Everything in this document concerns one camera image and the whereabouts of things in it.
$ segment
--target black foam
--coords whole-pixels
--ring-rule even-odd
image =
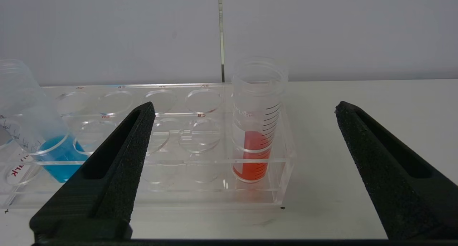
[[[59,235],[130,238],[129,221],[154,118],[154,107],[148,102],[118,125],[31,218],[35,241]]]
[[[361,108],[335,113],[388,238],[457,239],[458,187]]]

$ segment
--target red liquid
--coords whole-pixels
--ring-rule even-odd
[[[266,148],[270,144],[270,140],[257,131],[245,132],[245,149],[260,150]],[[243,153],[243,159],[268,159],[270,157],[270,148],[260,153]],[[236,170],[235,166],[232,167],[234,173],[240,178],[247,181],[258,181],[265,176],[267,171],[267,163],[243,163],[242,172]]]

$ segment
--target tube with red liquid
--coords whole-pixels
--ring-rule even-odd
[[[268,171],[267,159],[280,117],[280,97],[287,81],[286,68],[273,59],[255,57],[238,64],[232,79],[234,158],[265,159],[233,164],[233,172],[240,181],[257,182]]]

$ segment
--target blue liquid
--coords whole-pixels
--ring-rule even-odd
[[[39,151],[47,150],[52,148],[54,145],[59,143],[64,136],[59,136],[47,140],[41,145]],[[71,135],[59,145],[57,148],[50,152],[38,156],[38,161],[85,161],[88,156],[78,153],[73,147],[73,140],[75,138]],[[79,151],[84,151],[81,145],[77,142],[75,147]],[[72,175],[78,170],[80,165],[44,165],[43,166],[49,174],[51,174],[58,182],[66,182]]]

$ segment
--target white wall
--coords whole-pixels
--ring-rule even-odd
[[[242,57],[290,80],[458,78],[458,0],[223,0]],[[0,58],[42,85],[219,82],[218,0],[0,0]]]
[[[290,80],[458,78],[458,0],[223,0],[225,71],[289,62]]]
[[[221,81],[218,0],[0,0],[0,58],[41,85]]]

